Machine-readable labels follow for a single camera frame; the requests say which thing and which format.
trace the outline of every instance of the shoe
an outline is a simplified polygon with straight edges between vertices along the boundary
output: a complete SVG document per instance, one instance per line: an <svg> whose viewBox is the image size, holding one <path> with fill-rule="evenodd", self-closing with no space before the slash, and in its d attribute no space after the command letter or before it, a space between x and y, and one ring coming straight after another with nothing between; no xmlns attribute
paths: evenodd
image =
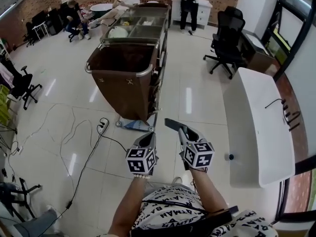
<svg viewBox="0 0 316 237"><path fill-rule="evenodd" d="M79 33L79 34L78 34L78 38L79 38L79 40L82 40L82 39L83 39L82 33Z"/></svg>
<svg viewBox="0 0 316 237"><path fill-rule="evenodd" d="M54 206L52 206L52 205L48 205L48 206L46 206L46 209L49 211L49 210L53 210L55 213L56 213L56 215L57 215L57 218L61 218L62 217L62 215L61 215L61 213L59 212L59 211L57 211L57 209L54 207Z"/></svg>
<svg viewBox="0 0 316 237"><path fill-rule="evenodd" d="M89 34L86 34L84 37L85 37L87 40L91 39L91 37L90 37Z"/></svg>
<svg viewBox="0 0 316 237"><path fill-rule="evenodd" d="M100 22L96 19L96 20L93 20L89 23L89 27L91 28L95 28L97 27L98 25L100 25Z"/></svg>
<svg viewBox="0 0 316 237"><path fill-rule="evenodd" d="M172 184L182 184L182 178L181 177L175 177L172 181Z"/></svg>

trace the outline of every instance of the brown bin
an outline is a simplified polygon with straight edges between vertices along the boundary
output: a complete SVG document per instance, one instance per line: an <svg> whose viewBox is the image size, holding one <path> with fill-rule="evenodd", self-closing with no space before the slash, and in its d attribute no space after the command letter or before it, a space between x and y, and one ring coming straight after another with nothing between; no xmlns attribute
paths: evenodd
<svg viewBox="0 0 316 237"><path fill-rule="evenodd" d="M101 93L115 111L125 119L149 118L153 97L152 74L158 50L143 43L111 43L100 45L86 66Z"/></svg>

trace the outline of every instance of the black pants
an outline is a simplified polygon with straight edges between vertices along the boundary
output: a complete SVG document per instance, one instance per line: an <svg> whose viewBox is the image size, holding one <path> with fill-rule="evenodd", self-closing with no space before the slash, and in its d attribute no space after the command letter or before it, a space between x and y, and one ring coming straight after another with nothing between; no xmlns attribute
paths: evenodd
<svg viewBox="0 0 316 237"><path fill-rule="evenodd" d="M180 28L182 30L186 27L186 21L188 13L191 13L191 28L192 31L197 29L197 21L198 21L198 3L187 2L185 0L181 0L181 23Z"/></svg>

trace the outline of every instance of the seated person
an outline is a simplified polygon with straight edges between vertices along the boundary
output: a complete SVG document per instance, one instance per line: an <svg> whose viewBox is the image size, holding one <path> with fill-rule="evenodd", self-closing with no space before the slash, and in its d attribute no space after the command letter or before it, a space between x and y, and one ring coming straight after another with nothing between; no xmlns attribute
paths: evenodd
<svg viewBox="0 0 316 237"><path fill-rule="evenodd" d="M115 0L113 3L113 9L100 18L89 23L89 26L94 28L101 24L103 26L102 33L107 31L109 25L115 22L121 17L128 9L133 8L136 4L139 4L140 0Z"/></svg>
<svg viewBox="0 0 316 237"><path fill-rule="evenodd" d="M67 19L69 20L69 23L66 26L66 31L71 34L78 35L79 40L83 39L83 35L87 40L91 39L90 35L88 34L89 31L87 21L83 18L78 3L75 0L69 0L67 5L69 7L67 12ZM80 24L83 28L83 35L80 31L75 29Z"/></svg>

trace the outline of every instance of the green object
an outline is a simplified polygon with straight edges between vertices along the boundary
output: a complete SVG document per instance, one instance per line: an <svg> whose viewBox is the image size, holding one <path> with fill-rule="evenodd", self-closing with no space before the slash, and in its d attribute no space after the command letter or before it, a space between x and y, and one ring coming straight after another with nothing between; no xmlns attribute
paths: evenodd
<svg viewBox="0 0 316 237"><path fill-rule="evenodd" d="M11 116L6 105L6 99L9 94L9 89L4 85L0 85L0 123L7 125Z"/></svg>

